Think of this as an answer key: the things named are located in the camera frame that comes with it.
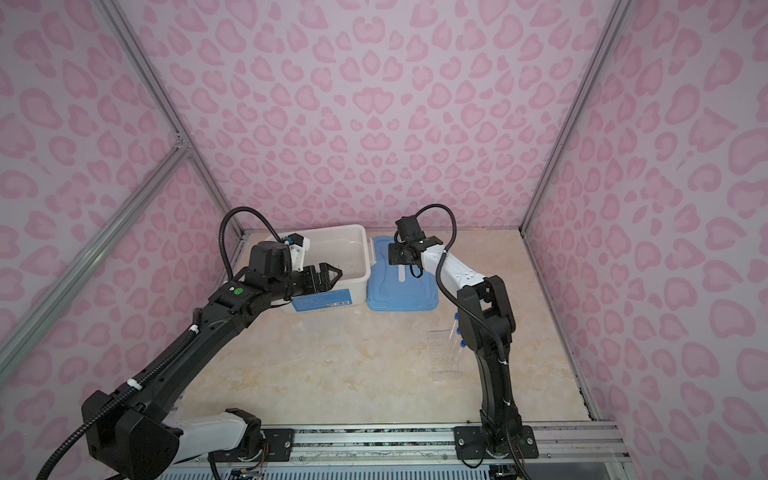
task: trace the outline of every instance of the blue lid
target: blue lid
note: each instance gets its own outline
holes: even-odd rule
[[[390,243],[394,243],[392,237],[373,239],[376,264],[368,279],[368,307],[376,312],[434,310],[438,302],[435,276],[424,272],[421,278],[414,278],[406,267],[406,281],[401,282],[398,266],[389,265]]]

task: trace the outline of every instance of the plastic storage box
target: plastic storage box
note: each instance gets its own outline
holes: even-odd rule
[[[280,236],[294,233],[280,232]],[[366,238],[362,225],[298,230],[295,233],[310,239],[310,249],[304,265],[317,266],[327,262],[343,272],[333,290],[313,295],[298,296],[290,305],[281,306],[284,312],[309,312],[338,306],[358,305],[366,302],[371,266],[376,262],[372,243]]]

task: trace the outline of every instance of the pink heart pattern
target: pink heart pattern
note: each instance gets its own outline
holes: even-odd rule
[[[36,475],[36,455],[48,456],[82,422],[85,397],[110,392],[187,328],[191,310],[204,304],[222,273],[219,222],[200,178],[183,164],[0,391],[3,478]],[[45,223],[42,233],[50,232]],[[166,261],[166,247],[158,245],[185,253]],[[5,324],[10,312],[0,312]],[[103,477],[104,466],[78,446],[54,476]]]
[[[529,237],[641,478],[768,476],[760,11],[640,2]]]
[[[151,3],[165,22],[146,18],[146,2],[124,9],[230,202],[279,228],[388,227],[438,200],[461,225],[518,226],[611,6],[237,2],[234,15],[211,3]],[[163,49],[166,38],[190,47]],[[222,82],[206,82],[218,72]],[[243,116],[243,102],[258,116]],[[428,163],[413,168],[413,154]],[[394,161],[377,165],[377,156]],[[257,169],[243,171],[240,159]],[[478,172],[498,183],[476,182]],[[286,190],[297,181],[305,188]]]
[[[0,344],[174,142],[88,2],[3,9]]]

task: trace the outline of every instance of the wire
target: wire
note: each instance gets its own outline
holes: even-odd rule
[[[416,274],[413,273],[413,264],[412,263],[410,265],[408,265],[408,268],[409,268],[409,270],[411,270],[411,275],[413,275],[413,278],[421,278],[422,275],[424,275],[424,269],[419,267],[419,275],[416,276]]]
[[[523,451],[520,449],[520,445],[515,445],[518,448],[518,452],[520,452],[520,458],[523,459],[523,466],[525,467],[525,455],[523,455]]]
[[[465,462],[465,461],[464,461],[464,459],[462,458],[462,463],[464,464],[464,466],[465,466],[465,467],[467,467],[467,468],[471,468],[472,470],[474,470],[475,468],[477,468],[477,467],[479,467],[480,465],[482,465],[482,463],[483,463],[484,461],[485,461],[485,449],[482,449],[482,457],[480,457],[480,462],[477,462],[475,465],[470,465],[470,464],[468,464],[468,463],[467,463],[467,462]]]
[[[224,218],[221,219],[221,225],[219,226],[219,253],[221,254],[221,261],[224,263],[224,269],[227,271],[227,280],[232,280],[234,277],[234,274],[232,273],[232,266],[230,265],[230,259],[227,257],[227,247],[224,245],[224,237],[227,234],[227,223],[229,223],[230,219],[235,216],[235,214],[238,214],[239,212],[248,212],[249,214],[256,215],[259,220],[261,220],[261,223],[263,223],[266,226],[266,229],[270,231],[272,234],[272,237],[282,243],[285,241],[285,239],[281,238],[280,235],[277,234],[275,229],[272,228],[272,224],[264,217],[264,215],[260,214],[256,210],[254,210],[251,207],[235,207],[232,210],[228,211],[226,215],[224,215]]]
[[[219,470],[216,468],[216,459],[213,452],[208,453],[208,465],[210,465],[210,474],[214,476],[214,480],[221,480]]]
[[[259,469],[259,475],[261,475],[261,466],[264,465],[264,461],[266,460],[266,457],[270,454],[270,444],[268,442],[264,442],[264,447],[261,449],[261,462],[259,462],[259,465],[257,468]]]
[[[445,259],[448,257],[448,250],[453,245],[453,242],[456,240],[456,230],[458,229],[456,226],[456,217],[454,216],[453,212],[450,208],[448,208],[446,205],[442,204],[430,204],[426,207],[423,207],[421,210],[416,212],[416,216],[423,214],[430,208],[442,208],[446,212],[448,212],[448,216],[451,217],[451,241],[448,242],[447,245],[445,245],[445,249],[442,251],[442,256],[440,257],[440,261],[437,264],[437,269],[435,270],[435,279],[437,280],[437,287],[440,289],[443,295],[445,295],[445,298],[450,300],[451,303],[456,305],[459,310],[466,313],[469,318],[476,323],[480,328],[485,330],[493,339],[493,342],[496,344],[496,349],[498,350],[498,357],[500,360],[503,360],[503,354],[504,354],[504,343],[502,342],[502,338],[483,321],[480,317],[475,315],[469,308],[467,308],[463,303],[459,302],[458,299],[453,296],[447,288],[445,288],[445,285],[442,282],[442,266],[445,263]],[[502,363],[502,376],[504,377],[504,390],[505,395],[508,396],[509,400],[504,400],[504,403],[506,405],[504,412],[505,412],[505,427],[504,427],[504,434],[507,440],[507,447],[509,448],[509,453],[512,456],[512,460],[515,462],[515,467],[518,469],[518,473],[520,473],[524,480],[531,480],[531,477],[528,476],[528,473],[525,471],[525,467],[520,461],[520,458],[518,458],[518,454],[514,449],[514,446],[512,444],[512,435],[509,432],[509,420],[510,420],[510,405],[512,403],[512,384],[509,376],[509,364]]]
[[[192,324],[199,326],[201,318],[202,310],[195,309],[192,312]],[[193,330],[187,330],[184,333],[184,336],[181,337],[181,341],[157,364],[157,366],[136,380],[138,385],[145,387],[151,379],[153,379],[158,373],[162,372],[166,367],[168,367],[168,365],[170,365],[170,363],[173,362],[190,345],[190,343],[192,343],[192,340],[196,335],[197,334]],[[51,476],[51,472],[53,472],[54,467],[59,463],[61,458],[64,457],[69,449],[71,449],[72,446],[83,435],[85,435],[85,433],[93,425],[95,425],[99,420],[103,419],[106,415],[109,415],[109,413],[111,413],[115,407],[120,405],[122,402],[130,398],[134,393],[138,391],[139,389],[136,389],[133,386],[128,386],[125,390],[118,393],[118,395],[115,396],[112,400],[107,402],[105,406],[101,407],[101,409],[99,409],[99,411],[96,412],[91,418],[80,425],[80,427],[72,432],[72,434],[69,435],[69,437],[67,437],[67,439],[58,446],[58,448],[51,454],[51,456],[48,457],[48,460],[46,460],[42,468],[40,468],[40,472],[38,472],[36,480],[47,480],[47,478]]]
[[[291,302],[293,302],[293,299],[291,299],[291,300],[288,300],[288,301],[287,301],[287,302],[285,302],[285,303],[281,303],[280,305],[270,305],[270,308],[279,308],[279,307],[281,307],[281,306],[290,305],[290,304],[291,304]]]

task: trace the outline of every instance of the vent grille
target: vent grille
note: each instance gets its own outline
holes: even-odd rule
[[[219,468],[222,480],[230,477],[230,468],[223,473]],[[160,480],[214,480],[207,465],[199,467],[170,468]],[[365,468],[350,467],[316,467],[290,466],[267,467],[259,480],[489,480],[488,468],[480,467],[470,470],[462,466],[427,467],[423,465],[404,466],[369,466]]]

